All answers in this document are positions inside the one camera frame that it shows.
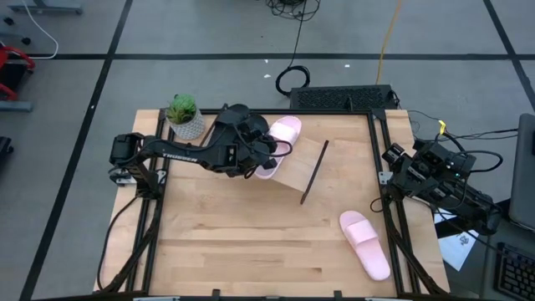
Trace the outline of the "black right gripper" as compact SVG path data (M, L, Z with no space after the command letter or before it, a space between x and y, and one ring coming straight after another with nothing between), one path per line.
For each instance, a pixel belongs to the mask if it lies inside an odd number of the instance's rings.
M411 157L408 167L394 166L392 168L392 184L409 188L410 195L417 195L430 185L425 182L430 178L437 179L446 169L446 161L450 151L441 144L414 144L415 154ZM397 143L392 143L381 155L388 164L395 163L405 149Z

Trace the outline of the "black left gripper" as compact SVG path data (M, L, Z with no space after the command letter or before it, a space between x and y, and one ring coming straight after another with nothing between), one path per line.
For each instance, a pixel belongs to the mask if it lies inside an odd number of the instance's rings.
M265 135L262 139L248 139L246 121L238 124L235 130L237 137L232 141L236 145L232 155L235 166L227 172L229 176L251 176L259 166L264 170L278 166L278 158L271 157L278 143L271 135Z

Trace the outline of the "pink slide sandal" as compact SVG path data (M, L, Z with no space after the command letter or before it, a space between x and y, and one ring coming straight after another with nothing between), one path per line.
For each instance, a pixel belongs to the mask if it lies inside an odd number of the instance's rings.
M357 211L346 211L340 215L339 225L368 276L374 281L386 280L390 265L372 223Z
M274 154L283 156L274 158L276 165L273 168L259 166L255 170L256 177L268 180L276 174L279 167L282 165L284 158L293 150L293 146L300 135L301 129L301 120L295 116L289 115L276 120L270 126L268 134L277 141L277 149Z

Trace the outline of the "black keyboard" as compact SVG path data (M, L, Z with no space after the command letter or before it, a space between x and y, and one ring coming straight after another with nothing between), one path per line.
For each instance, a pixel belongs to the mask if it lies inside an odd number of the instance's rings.
M535 255L499 242L493 286L517 301L535 301Z
M293 88L290 108L296 110L396 110L397 94L389 84Z

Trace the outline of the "green plant in patterned pot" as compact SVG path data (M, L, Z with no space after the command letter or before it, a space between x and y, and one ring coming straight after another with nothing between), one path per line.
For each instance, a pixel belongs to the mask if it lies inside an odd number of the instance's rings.
M166 108L166 119L176 136L183 140L195 140L205 131L205 121L190 94L175 94Z

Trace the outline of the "white paper sheet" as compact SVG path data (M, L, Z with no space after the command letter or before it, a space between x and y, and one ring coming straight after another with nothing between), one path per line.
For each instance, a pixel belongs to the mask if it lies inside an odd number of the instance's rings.
M443 260L459 272L477 242L477 237L479 237L479 234L474 230L470 230L439 238L438 242Z

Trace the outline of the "red cart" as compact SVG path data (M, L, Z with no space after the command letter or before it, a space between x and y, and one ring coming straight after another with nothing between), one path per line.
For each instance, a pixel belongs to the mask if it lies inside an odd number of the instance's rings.
M18 86L34 68L35 62L24 52L0 44L0 100L16 101Z

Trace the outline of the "wooden shelf with black frame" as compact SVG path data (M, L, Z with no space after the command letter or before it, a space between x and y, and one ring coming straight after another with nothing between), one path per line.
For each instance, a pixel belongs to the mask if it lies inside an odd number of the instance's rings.
M323 143L311 140L302 134L301 129L291 153L284 158L276 174L264 181L275 181L295 191L300 191L302 193L300 204L303 205L314 184L328 146L329 140ZM255 172L252 178L262 180L255 176Z

